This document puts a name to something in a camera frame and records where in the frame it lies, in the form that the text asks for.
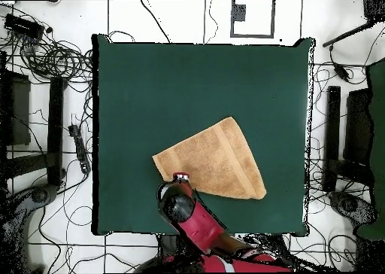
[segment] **cable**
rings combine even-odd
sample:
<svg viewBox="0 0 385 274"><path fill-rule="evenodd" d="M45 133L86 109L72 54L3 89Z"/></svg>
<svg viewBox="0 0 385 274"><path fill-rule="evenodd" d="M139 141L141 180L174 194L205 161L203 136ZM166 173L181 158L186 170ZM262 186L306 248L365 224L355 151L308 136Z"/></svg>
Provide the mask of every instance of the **cable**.
<svg viewBox="0 0 385 274"><path fill-rule="evenodd" d="M114 30L113 32L110 32L110 34L108 35L108 37L112 40L111 36L112 36L113 34L116 34L117 32L119 32L120 34L124 34L124 35L127 35L127 36L131 37L132 42L135 43L135 39L132 37L132 35L130 35L128 32L121 32L120 30Z"/></svg>
<svg viewBox="0 0 385 274"><path fill-rule="evenodd" d="M212 3L212 2L213 2L213 0L210 0L210 6L209 6L209 8L208 8L208 15L209 15L210 18L215 22L215 25L217 25L217 28L215 29L214 36L213 36L213 37L210 37L210 38L208 39L208 42L209 42L212 38L215 38L215 36L217 36L217 30L218 30L218 28L219 28L217 21L211 16L211 3Z"/></svg>
<svg viewBox="0 0 385 274"><path fill-rule="evenodd" d="M166 35L165 31L162 29L162 27L160 26L158 20L156 19L156 17L154 16L154 14L150 11L150 9L143 3L143 0L140 0L141 1L141 4L143 5L144 8L146 8L146 10L150 13L150 15L153 17L153 19L156 21L156 24L158 25L159 29L162 31L163 35L166 37L168 43L170 44L170 39L168 39L168 36Z"/></svg>
<svg viewBox="0 0 385 274"><path fill-rule="evenodd" d="M115 260L121 262L122 264L125 264L125 265L127 265L127 266L130 266L130 269L129 269L128 271L130 271L131 269L134 269L134 268L135 268L135 266L133 266L133 265L130 264L130 263L127 263L127 262L122 261L122 260L119 259L116 255L113 255L112 253L106 253L106 254L100 255L100 256L98 256L98 257L93 257L93 258L90 258L90 259L82 259L82 260L79 260L78 262L76 262L76 264L74 265L74 267L70 270L69 274L74 273L75 267L76 267L79 263L82 263L82 262L90 262L90 261L98 260L98 259L101 259L101 258L105 257L106 255L110 255L110 256L112 256Z"/></svg>
<svg viewBox="0 0 385 274"><path fill-rule="evenodd" d="M40 220L39 226L38 226L39 233L41 234L41 236L43 236L43 238L45 238L48 242L51 242L53 245L55 245L55 246L59 249L59 253L57 254L55 260L52 262L50 268L48 269L47 274L50 274L51 269L53 268L53 266L55 265L55 262L57 262L57 259L59 259L59 256L60 256L60 254L62 253L62 248L60 248L60 246L59 246L57 243L55 243L54 241L52 241L51 239L48 239L48 238L43 234L43 232L41 231L41 223L43 222L44 216L45 216L45 206L43 207L43 215L42 215L42 217L41 217L41 220Z"/></svg>

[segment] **black stand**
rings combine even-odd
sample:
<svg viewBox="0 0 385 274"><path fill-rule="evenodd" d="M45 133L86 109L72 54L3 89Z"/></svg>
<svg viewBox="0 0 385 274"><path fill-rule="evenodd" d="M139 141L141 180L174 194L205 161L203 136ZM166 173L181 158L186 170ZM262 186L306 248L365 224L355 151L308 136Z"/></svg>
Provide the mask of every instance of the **black stand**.
<svg viewBox="0 0 385 274"><path fill-rule="evenodd" d="M345 39L347 37L350 37L350 36L356 34L357 32L361 32L364 29L369 29L369 28L373 27L376 23L383 22L384 20L385 20L385 17L383 17L382 19L379 19L379 20L375 20L375 21L369 20L366 24L363 24L359 27L356 27L355 29L352 29L349 32L345 32L344 34L339 35L337 38L334 38L330 41L327 41L325 44L322 45L322 47L328 47L331 44L336 43L337 41L341 41L342 39Z"/></svg>
<svg viewBox="0 0 385 274"><path fill-rule="evenodd" d="M7 158L9 124L12 118L10 73L5 68L7 54L0 52L0 272L29 273L26 256L25 227L34 210L56 198L62 177L62 107L63 78L50 80L47 153ZM6 197L7 179L47 168L47 184L22 190Z"/></svg>

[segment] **tile grout line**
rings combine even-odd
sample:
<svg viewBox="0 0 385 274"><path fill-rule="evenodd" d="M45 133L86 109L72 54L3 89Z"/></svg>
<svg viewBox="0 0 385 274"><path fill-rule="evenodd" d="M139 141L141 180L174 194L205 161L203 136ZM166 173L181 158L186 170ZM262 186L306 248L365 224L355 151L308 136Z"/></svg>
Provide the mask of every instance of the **tile grout line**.
<svg viewBox="0 0 385 274"><path fill-rule="evenodd" d="M103 261L103 274L105 274L105 258L107 256L107 236L105 236L105 256L104 256L104 261Z"/></svg>
<svg viewBox="0 0 385 274"><path fill-rule="evenodd" d="M110 0L107 0L107 35L110 35Z"/></svg>

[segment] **green tabletop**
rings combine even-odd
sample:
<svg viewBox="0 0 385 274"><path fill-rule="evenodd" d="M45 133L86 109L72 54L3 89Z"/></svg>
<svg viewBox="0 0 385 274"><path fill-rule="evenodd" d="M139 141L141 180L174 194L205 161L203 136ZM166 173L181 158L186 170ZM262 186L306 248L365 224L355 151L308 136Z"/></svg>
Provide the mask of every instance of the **green tabletop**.
<svg viewBox="0 0 385 274"><path fill-rule="evenodd" d="M296 47L109 43L99 49L98 233L175 233L160 217L154 154L232 116L264 199L201 193L230 233L304 232L311 39Z"/></svg>
<svg viewBox="0 0 385 274"><path fill-rule="evenodd" d="M377 210L377 220L363 225L357 234L365 239L385 239L385 59L370 65L366 70L368 87L373 96L369 114L373 123L373 139L369 163L374 176L374 187L370 190L372 205Z"/></svg>

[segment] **towel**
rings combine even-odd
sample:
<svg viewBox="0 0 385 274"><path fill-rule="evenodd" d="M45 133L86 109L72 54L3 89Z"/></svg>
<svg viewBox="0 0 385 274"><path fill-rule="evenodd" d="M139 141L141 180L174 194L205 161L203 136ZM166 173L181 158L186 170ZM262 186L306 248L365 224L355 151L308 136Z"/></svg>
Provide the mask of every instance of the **towel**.
<svg viewBox="0 0 385 274"><path fill-rule="evenodd" d="M239 125L232 117L153 156L164 181L186 172L197 191L235 199L266 195L261 174Z"/></svg>

